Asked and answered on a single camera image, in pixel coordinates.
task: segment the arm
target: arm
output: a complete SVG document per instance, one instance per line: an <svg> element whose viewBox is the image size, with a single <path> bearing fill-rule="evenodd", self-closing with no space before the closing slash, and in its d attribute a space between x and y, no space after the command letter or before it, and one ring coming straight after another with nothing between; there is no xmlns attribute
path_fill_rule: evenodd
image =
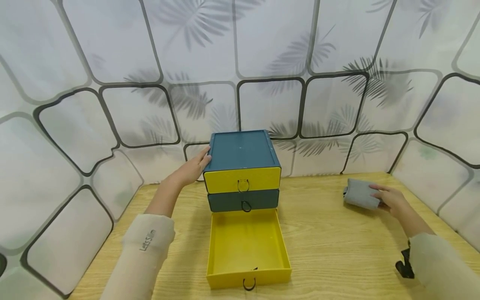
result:
<svg viewBox="0 0 480 300"><path fill-rule="evenodd" d="M101 300L149 300L158 271L167 258L175 237L170 218L182 188L195 182L211 157L210 147L187 161L164 179L145 210L132 222L123 237L123 251L115 265Z"/></svg>
<svg viewBox="0 0 480 300"><path fill-rule="evenodd" d="M410 239L410 263L415 277L438 299L480 299L480 278L455 249L410 206L400 191L373 184L380 208L395 217Z"/></svg>

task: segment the yellow drawer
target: yellow drawer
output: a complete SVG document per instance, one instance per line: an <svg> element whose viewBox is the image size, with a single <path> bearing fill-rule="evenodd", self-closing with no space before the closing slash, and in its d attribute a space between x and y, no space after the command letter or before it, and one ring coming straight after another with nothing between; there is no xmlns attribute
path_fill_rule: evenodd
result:
<svg viewBox="0 0 480 300"><path fill-rule="evenodd" d="M212 171L204 173L204 178L210 194L276 190L281 171L280 167Z"/></svg>
<svg viewBox="0 0 480 300"><path fill-rule="evenodd" d="M276 209L212 214L210 288L286 283L291 272Z"/></svg>

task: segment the tiled wall pattern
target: tiled wall pattern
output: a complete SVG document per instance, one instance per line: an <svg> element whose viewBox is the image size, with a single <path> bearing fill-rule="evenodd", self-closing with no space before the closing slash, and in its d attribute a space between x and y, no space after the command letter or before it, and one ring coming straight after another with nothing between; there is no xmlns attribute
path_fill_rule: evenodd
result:
<svg viewBox="0 0 480 300"><path fill-rule="evenodd" d="M213 132L269 130L284 177L390 172L480 250L479 20L472 0L2 1L0 298L67 298Z"/></svg>

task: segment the blue lid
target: blue lid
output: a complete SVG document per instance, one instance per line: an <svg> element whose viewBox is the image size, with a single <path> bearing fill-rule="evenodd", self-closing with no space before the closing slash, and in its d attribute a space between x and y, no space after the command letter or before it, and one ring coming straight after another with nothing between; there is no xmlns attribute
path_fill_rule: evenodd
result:
<svg viewBox="0 0 480 300"><path fill-rule="evenodd" d="M208 154L204 172L280 166L265 130L213 133Z"/></svg>

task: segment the wood grain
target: wood grain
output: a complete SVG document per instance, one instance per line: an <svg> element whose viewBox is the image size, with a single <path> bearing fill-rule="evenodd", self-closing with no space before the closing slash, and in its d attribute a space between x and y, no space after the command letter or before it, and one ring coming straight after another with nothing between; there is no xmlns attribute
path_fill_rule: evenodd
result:
<svg viewBox="0 0 480 300"><path fill-rule="evenodd" d="M210 290L205 278L211 212L205 185L195 183L179 196L173 214L176 237L157 278L152 299L429 299L417 280L401 278L395 262L406 249L398 222L384 211L344 206L347 178L374 181L401 190L433 230L451 242L480 275L480 253L385 173L284 178L278 214L292 265L288 284ZM147 207L156 185L142 187L86 271L72 300L97 300L121 252L121 239Z"/></svg>

